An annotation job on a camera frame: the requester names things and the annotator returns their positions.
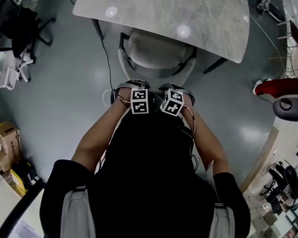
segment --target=white chair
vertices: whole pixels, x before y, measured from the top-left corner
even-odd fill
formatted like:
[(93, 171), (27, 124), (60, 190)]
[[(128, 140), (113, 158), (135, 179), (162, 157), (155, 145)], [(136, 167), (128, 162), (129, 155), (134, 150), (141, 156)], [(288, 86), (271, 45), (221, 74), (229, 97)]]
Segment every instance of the white chair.
[(30, 59), (29, 54), (26, 52), (23, 52), (19, 58), (15, 58), (12, 51), (0, 52), (0, 70), (12, 67), (19, 73), (18, 80), (23, 78), (25, 82), (31, 81), (28, 70), (28, 65), (31, 63), (33, 63), (33, 60)]
[[(125, 40), (129, 41), (130, 56)], [(188, 49), (193, 51), (185, 60)], [(165, 83), (182, 86), (195, 66), (196, 55), (196, 47), (143, 30), (120, 35), (118, 56), (125, 75), (129, 80), (147, 81), (153, 91)]]
[(18, 77), (19, 73), (12, 67), (8, 67), (5, 72), (0, 70), (0, 88), (13, 90)]

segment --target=desk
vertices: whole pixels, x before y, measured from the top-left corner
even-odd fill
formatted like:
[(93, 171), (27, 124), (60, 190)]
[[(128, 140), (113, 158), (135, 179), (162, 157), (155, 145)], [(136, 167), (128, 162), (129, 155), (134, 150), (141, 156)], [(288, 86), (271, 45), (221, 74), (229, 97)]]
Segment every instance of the desk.
[(77, 0), (73, 14), (139, 28), (240, 63), (249, 33), (247, 0)]

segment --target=black office chair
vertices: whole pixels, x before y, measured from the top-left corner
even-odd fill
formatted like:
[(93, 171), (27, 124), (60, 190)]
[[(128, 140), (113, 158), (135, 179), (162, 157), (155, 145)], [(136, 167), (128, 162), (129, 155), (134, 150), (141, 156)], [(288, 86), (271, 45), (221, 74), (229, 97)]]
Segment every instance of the black office chair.
[(12, 50), (15, 58), (20, 57), (22, 52), (31, 43), (31, 48), (27, 50), (30, 58), (35, 63), (34, 48), (36, 40), (47, 46), (52, 42), (47, 42), (40, 37), (40, 32), (49, 24), (54, 23), (51, 18), (41, 27), (40, 19), (36, 19), (37, 13), (18, 6), (13, 0), (0, 0), (0, 33), (12, 39), (12, 48), (1, 48), (0, 51)]

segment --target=office floor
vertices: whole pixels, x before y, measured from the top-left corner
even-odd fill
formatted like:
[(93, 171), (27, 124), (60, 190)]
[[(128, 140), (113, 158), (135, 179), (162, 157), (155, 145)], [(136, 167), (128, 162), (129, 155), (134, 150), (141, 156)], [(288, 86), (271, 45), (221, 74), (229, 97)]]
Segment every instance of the office floor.
[[(74, 16), (70, 0), (40, 0), (38, 8), (43, 20), (57, 19), (43, 35), (53, 36), (53, 45), (38, 45), (30, 83), (17, 82), (13, 91), (0, 89), (0, 121), (10, 119), (20, 128), (24, 155), (48, 179), (53, 163), (71, 158), (81, 137), (107, 110), (102, 94), (110, 85), (106, 55), (91, 20)], [(285, 54), (286, 42), (276, 39), (282, 29), (268, 15), (251, 14)], [(127, 80), (118, 61), (119, 35), (130, 28), (100, 25), (117, 86)], [(251, 93), (256, 80), (280, 75), (280, 60), (266, 59), (273, 50), (251, 20), (241, 64), (229, 61), (203, 75), (216, 56), (199, 50), (197, 65), (184, 85), (194, 93), (196, 109), (222, 143), (238, 183), (256, 162), (274, 122), (272, 106)]]

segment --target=black shirt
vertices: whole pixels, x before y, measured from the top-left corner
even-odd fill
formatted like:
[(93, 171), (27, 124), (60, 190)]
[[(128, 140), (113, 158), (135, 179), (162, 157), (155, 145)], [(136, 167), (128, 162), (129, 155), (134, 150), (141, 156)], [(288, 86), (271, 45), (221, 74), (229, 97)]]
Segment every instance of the black shirt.
[[(96, 237), (208, 237), (217, 197), (194, 173), (192, 138), (180, 118), (128, 113), (102, 169), (57, 161), (42, 198), (46, 237), (60, 237), (64, 195), (87, 185)], [(245, 238), (250, 213), (233, 175), (214, 176), (221, 203), (234, 212), (235, 237)]]

